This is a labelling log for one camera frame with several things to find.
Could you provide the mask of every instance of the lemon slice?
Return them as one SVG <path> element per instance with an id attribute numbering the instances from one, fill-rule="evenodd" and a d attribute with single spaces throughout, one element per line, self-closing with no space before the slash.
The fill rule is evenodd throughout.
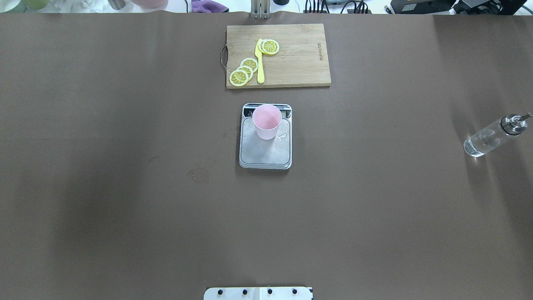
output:
<path id="1" fill-rule="evenodd" d="M 260 50 L 265 54 L 274 55 L 279 51 L 279 44 L 274 40 L 263 40 Z"/>
<path id="2" fill-rule="evenodd" d="M 240 66 L 237 68 L 237 70 L 243 70 L 246 72 L 246 74 L 248 74 L 248 81 L 250 81 L 250 79 L 252 79 L 252 76 L 254 76 L 254 70 L 251 68 L 251 67 L 248 67 L 248 66 Z"/>
<path id="3" fill-rule="evenodd" d="M 249 76 L 246 71 L 237 69 L 230 74 L 230 83 L 234 86 L 243 86 L 248 83 Z"/>
<path id="4" fill-rule="evenodd" d="M 257 71 L 257 60 L 255 60 L 254 58 L 245 58 L 240 62 L 240 65 L 252 68 L 252 72 Z"/>

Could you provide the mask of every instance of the bottle base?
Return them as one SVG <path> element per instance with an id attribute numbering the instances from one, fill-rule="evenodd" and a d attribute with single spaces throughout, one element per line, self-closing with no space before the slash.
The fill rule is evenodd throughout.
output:
<path id="1" fill-rule="evenodd" d="M 485 153 L 481 153 L 481 152 L 479 152 L 478 150 L 475 149 L 475 147 L 474 147 L 474 145 L 472 145 L 472 141 L 470 141 L 470 139 L 465 141 L 465 143 L 463 144 L 463 148 L 465 149 L 467 154 L 470 155 L 470 156 L 479 157 L 479 156 L 485 155 Z"/>

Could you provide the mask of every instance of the plastic cup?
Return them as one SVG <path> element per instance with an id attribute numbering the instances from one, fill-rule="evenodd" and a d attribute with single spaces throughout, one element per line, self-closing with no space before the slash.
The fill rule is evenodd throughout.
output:
<path id="1" fill-rule="evenodd" d="M 281 124 L 281 112 L 272 104 L 263 104 L 254 110 L 252 121 L 260 138 L 273 139 Z"/>

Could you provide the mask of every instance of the brown table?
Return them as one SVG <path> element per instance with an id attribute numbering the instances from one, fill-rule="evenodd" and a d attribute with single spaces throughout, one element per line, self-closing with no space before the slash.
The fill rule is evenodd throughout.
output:
<path id="1" fill-rule="evenodd" d="M 226 25 L 309 22 L 330 88 L 224 87 Z M 533 133 L 462 149 L 532 110 L 532 33 L 531 17 L 1 14 L 0 298 L 532 299 Z M 288 171 L 238 165 L 249 101 L 293 107 Z"/>

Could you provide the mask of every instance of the yellow knife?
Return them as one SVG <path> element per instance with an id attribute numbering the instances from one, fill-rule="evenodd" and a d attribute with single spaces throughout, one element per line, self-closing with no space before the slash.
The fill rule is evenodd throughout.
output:
<path id="1" fill-rule="evenodd" d="M 260 38 L 257 41 L 257 44 L 255 44 L 255 56 L 257 56 L 257 83 L 265 82 L 265 73 L 263 71 L 263 52 L 259 50 L 262 41 L 263 39 Z"/>

